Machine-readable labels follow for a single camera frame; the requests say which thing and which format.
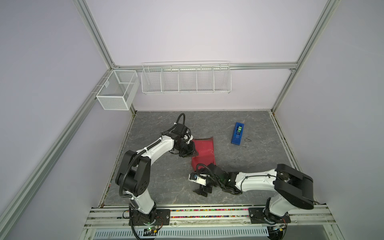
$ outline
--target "blue box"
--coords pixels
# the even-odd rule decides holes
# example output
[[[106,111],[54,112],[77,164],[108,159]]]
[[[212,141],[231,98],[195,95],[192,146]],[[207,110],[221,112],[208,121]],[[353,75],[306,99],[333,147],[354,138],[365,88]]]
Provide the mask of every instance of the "blue box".
[[[233,130],[231,143],[236,144],[236,145],[240,145],[243,131],[244,131],[244,124],[237,122],[235,124],[235,129]]]

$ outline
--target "marble pattern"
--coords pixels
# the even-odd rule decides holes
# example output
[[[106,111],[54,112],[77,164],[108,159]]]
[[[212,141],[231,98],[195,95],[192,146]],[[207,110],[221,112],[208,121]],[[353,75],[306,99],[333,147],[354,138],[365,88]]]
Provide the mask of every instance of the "marble pattern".
[[[181,112],[137,112],[124,152],[136,151],[156,140],[169,129]],[[185,125],[195,139],[214,137],[216,164],[224,171],[261,172],[278,163],[290,165],[283,145],[267,111],[194,111],[185,112]],[[241,145],[231,144],[236,122],[244,123]],[[148,186],[157,204],[265,204],[272,191],[247,191],[232,195],[214,188],[208,197],[197,195],[199,186],[188,181],[193,172],[191,158],[164,154],[151,167]],[[112,180],[105,205],[128,204],[120,198]]]

